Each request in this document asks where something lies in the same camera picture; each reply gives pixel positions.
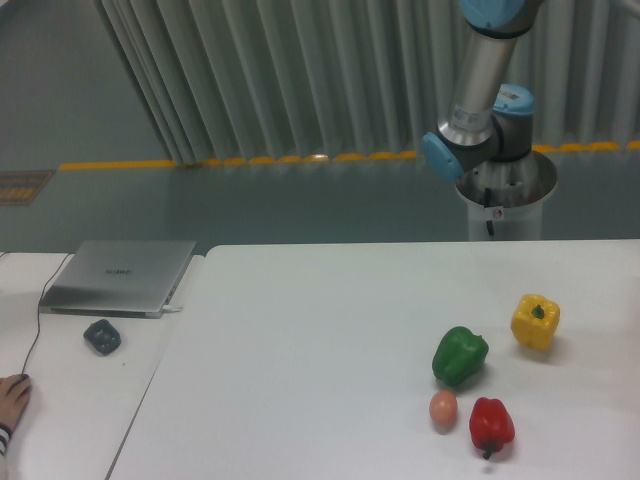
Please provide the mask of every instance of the red bell pepper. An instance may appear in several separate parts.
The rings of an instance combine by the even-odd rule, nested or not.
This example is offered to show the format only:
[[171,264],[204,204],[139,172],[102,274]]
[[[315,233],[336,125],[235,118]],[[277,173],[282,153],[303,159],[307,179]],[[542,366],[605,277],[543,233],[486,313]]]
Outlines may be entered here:
[[512,442],[516,436],[513,421],[503,403],[485,397],[479,398],[473,406],[469,430],[471,441],[476,448],[484,450],[482,456],[486,460],[489,460],[492,453],[502,450],[505,443]]

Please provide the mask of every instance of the wall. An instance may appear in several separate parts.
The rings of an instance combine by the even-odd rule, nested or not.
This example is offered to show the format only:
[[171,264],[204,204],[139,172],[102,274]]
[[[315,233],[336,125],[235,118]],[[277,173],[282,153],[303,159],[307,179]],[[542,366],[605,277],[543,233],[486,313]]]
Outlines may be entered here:
[[167,158],[90,0],[0,11],[0,170]]

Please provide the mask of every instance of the brown egg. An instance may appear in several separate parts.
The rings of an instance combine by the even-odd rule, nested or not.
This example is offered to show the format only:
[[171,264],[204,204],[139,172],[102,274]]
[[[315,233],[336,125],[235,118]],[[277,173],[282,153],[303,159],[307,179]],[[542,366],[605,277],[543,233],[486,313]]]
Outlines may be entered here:
[[449,390],[440,390],[431,399],[429,415],[436,427],[451,428],[458,416],[458,400]]

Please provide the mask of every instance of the closed laptop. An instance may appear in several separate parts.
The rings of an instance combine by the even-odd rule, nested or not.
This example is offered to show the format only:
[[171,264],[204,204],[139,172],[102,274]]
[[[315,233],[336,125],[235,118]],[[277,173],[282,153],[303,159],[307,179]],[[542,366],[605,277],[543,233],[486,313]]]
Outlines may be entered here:
[[192,241],[88,240],[47,291],[40,311],[158,318],[195,245]]

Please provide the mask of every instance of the laptop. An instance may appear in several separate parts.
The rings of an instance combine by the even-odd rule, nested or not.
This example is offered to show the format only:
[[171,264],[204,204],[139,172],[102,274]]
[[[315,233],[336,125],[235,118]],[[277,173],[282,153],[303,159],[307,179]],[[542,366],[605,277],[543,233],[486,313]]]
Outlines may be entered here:
[[159,318],[196,242],[84,242],[39,304],[42,313]]

